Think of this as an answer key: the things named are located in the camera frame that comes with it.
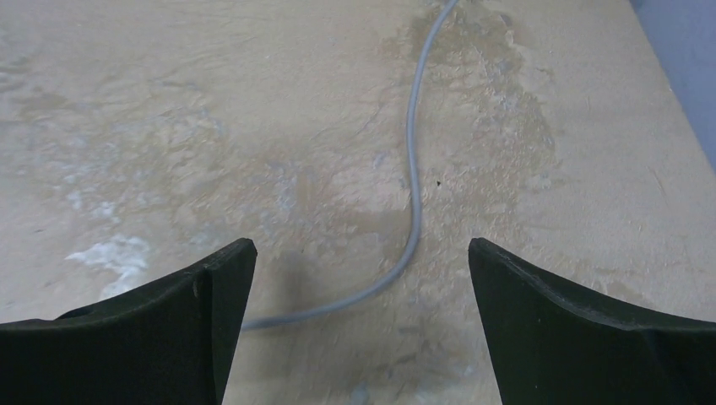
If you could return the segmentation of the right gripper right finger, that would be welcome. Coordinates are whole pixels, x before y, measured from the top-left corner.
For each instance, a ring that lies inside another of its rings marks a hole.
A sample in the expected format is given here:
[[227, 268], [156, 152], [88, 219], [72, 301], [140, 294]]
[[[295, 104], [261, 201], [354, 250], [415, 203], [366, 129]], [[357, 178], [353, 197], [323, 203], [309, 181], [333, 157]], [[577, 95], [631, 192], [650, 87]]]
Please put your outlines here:
[[714, 403], [712, 322], [611, 298], [484, 238], [469, 270], [504, 403]]

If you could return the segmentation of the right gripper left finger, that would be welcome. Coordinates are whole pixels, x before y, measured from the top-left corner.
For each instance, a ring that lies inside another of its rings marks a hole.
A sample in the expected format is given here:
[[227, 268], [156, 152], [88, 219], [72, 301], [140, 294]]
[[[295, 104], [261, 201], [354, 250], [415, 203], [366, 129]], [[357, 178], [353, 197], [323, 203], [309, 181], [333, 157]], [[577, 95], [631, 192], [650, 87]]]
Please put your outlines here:
[[221, 403], [257, 256], [240, 238], [57, 319], [2, 324], [2, 403]]

